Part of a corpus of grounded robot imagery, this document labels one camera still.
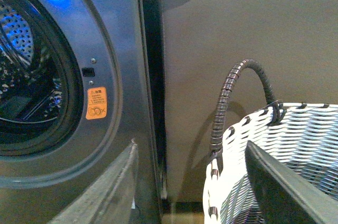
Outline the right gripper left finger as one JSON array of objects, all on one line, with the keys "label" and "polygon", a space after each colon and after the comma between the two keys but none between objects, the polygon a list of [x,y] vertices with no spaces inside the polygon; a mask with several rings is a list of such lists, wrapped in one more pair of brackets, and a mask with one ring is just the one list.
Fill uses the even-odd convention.
[{"label": "right gripper left finger", "polygon": [[103,174],[49,223],[129,223],[138,159],[138,145],[131,141]]}]

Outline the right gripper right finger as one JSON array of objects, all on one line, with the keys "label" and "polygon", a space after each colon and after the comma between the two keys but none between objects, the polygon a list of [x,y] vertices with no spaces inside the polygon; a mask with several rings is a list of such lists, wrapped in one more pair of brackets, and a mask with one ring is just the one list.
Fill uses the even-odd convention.
[{"label": "right gripper right finger", "polygon": [[337,201],[258,145],[248,141],[245,163],[266,223],[337,223]]}]

